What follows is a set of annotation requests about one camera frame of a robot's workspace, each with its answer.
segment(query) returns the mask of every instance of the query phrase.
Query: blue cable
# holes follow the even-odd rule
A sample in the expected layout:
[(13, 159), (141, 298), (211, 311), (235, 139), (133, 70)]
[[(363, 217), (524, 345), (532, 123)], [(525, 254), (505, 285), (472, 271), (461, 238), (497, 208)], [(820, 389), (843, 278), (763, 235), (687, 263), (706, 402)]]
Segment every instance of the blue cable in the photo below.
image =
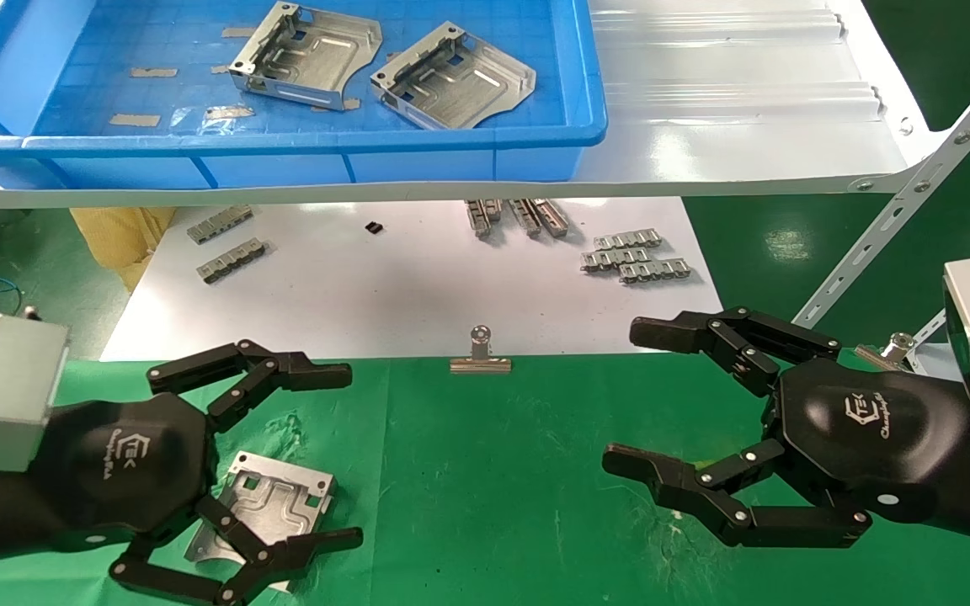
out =
[(20, 302), (22, 302), (22, 298), (23, 298), (22, 292), (20, 292), (20, 287), (18, 287), (15, 283), (12, 283), (12, 281), (7, 279), (0, 279), (0, 283), (7, 285), (7, 288), (0, 288), (0, 292), (17, 291), (17, 307), (14, 310), (14, 313), (16, 314), (17, 310), (20, 310)]

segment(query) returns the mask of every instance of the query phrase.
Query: blue crate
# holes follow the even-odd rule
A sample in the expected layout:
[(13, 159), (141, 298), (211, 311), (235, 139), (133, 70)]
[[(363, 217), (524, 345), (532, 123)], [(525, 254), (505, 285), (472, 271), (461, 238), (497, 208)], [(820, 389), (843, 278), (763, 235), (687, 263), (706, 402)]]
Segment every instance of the blue crate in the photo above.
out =
[[(5, 0), (0, 8), (0, 184), (11, 189), (210, 189), (420, 180), (563, 181), (605, 138), (586, 0), (315, 0), (376, 19), (384, 45), (317, 112), (243, 93), (226, 65), (272, 0)], [(451, 20), (538, 73), (515, 111), (472, 130), (420, 130), (381, 106), (369, 76)], [(131, 68), (176, 77), (130, 77)], [(211, 106), (255, 115), (205, 120)], [(110, 124), (158, 114), (158, 126)]]

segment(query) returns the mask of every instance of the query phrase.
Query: logo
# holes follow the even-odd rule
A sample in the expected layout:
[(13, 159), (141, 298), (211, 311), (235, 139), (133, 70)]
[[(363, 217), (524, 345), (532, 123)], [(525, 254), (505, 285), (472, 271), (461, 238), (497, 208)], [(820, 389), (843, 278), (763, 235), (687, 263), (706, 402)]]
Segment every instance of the logo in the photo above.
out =
[(860, 425), (873, 423), (880, 418), (874, 402), (865, 399), (863, 394), (852, 394), (850, 398), (848, 396), (844, 398), (844, 414), (854, 418)]
[(123, 469), (137, 467), (137, 461), (147, 456), (147, 448), (152, 441), (151, 438), (133, 433), (119, 439), (122, 429), (111, 431), (111, 439), (107, 441), (107, 449), (104, 451), (104, 480), (110, 480), (115, 472), (115, 462), (125, 460), (122, 464)]
[(844, 414), (860, 425), (867, 425), (875, 421), (882, 422), (882, 429), (878, 431), (882, 440), (889, 439), (889, 402), (877, 391), (870, 400), (866, 395), (852, 394), (844, 398)]

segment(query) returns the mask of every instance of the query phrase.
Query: sheet metal part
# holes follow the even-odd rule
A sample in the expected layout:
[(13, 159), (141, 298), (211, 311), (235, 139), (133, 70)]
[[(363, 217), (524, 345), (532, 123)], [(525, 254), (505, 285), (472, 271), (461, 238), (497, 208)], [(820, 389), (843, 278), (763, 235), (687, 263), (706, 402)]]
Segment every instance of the sheet metal part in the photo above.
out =
[(648, 263), (653, 261), (650, 252), (644, 248), (622, 250), (595, 250), (582, 253), (583, 272), (604, 272), (619, 268), (623, 264)]
[(567, 235), (570, 227), (567, 218), (556, 208), (556, 204), (550, 199), (534, 199), (534, 210), (538, 215), (541, 225), (549, 231), (549, 235), (554, 238), (562, 238)]
[(636, 248), (636, 247), (646, 247), (654, 248), (656, 246), (661, 246), (661, 242), (664, 239), (661, 234), (658, 234), (658, 230), (654, 230), (653, 227), (646, 230), (636, 230), (636, 231), (624, 231), (620, 234), (612, 234), (607, 237), (596, 237), (594, 238), (594, 249), (595, 250), (613, 250), (619, 248)]
[(443, 23), (373, 74), (373, 93), (426, 130), (473, 128), (515, 109), (536, 72), (452, 22)]
[[(227, 475), (230, 486), (223, 488), (220, 502), (267, 544), (296, 534), (309, 534), (328, 512), (335, 488), (335, 476), (299, 465), (284, 463), (239, 451)], [(197, 529), (185, 550), (189, 561), (245, 560), (208, 524)], [(272, 589), (290, 593), (291, 582), (272, 584)]]
[(493, 331), (478, 325), (470, 331), (470, 357), (451, 358), (448, 368), (452, 375), (507, 375), (511, 372), (511, 360), (494, 358), (489, 342)]
[(528, 199), (509, 199), (508, 206), (511, 207), (512, 214), (515, 214), (515, 221), (523, 227), (528, 237), (538, 237), (541, 233), (541, 221), (538, 214), (534, 211), (534, 204)]
[(216, 281), (230, 275), (235, 269), (253, 263), (257, 258), (263, 257), (266, 250), (267, 246), (264, 242), (259, 241), (257, 238), (250, 239), (249, 242), (245, 242), (242, 246), (235, 246), (231, 250), (228, 250), (228, 252), (220, 254), (218, 258), (213, 258), (204, 265), (200, 265), (197, 268), (197, 275), (205, 281), (205, 284), (214, 284)]
[(231, 77), (248, 93), (343, 111), (347, 81), (382, 41), (373, 19), (276, 3), (231, 62)]
[(492, 233), (493, 223), (489, 221), (485, 204), (481, 200), (466, 201), (466, 218), (470, 219), (470, 227), (474, 230), (475, 237), (488, 237), (489, 233)]
[(635, 284), (640, 281), (685, 279), (690, 276), (690, 266), (682, 258), (666, 258), (663, 261), (640, 261), (620, 265), (620, 282)]
[(246, 219), (253, 217), (253, 208), (247, 205), (238, 205), (227, 208), (227, 210), (221, 210), (218, 214), (204, 219), (204, 221), (197, 223), (196, 226), (190, 227), (185, 230), (185, 235), (188, 235), (189, 239), (197, 244), (204, 244), (208, 242), (213, 237), (218, 237), (224, 231), (230, 230), (231, 227), (238, 226)]

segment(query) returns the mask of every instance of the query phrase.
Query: green table mat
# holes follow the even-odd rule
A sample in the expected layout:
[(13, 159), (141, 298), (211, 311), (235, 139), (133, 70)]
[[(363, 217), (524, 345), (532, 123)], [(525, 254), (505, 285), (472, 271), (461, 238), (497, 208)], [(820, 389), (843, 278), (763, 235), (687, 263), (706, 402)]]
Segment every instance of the green table mat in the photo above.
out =
[[(220, 438), (221, 471), (245, 449), (334, 473), (323, 527), (365, 529), (363, 547), (319, 557), (296, 595), (262, 605), (970, 603), (969, 538), (875, 520), (849, 550), (730, 549), (601, 471), (611, 441), (709, 461), (759, 440), (762, 403), (703, 357), (520, 358), (507, 376), (453, 376), (445, 359), (353, 366), (350, 388), (278, 392)], [(58, 401), (147, 398), (149, 367), (72, 362)], [(742, 496), (801, 503), (777, 479)], [(192, 534), (155, 563), (195, 571)], [(122, 549), (0, 561), (0, 605), (166, 603), (107, 578)]]

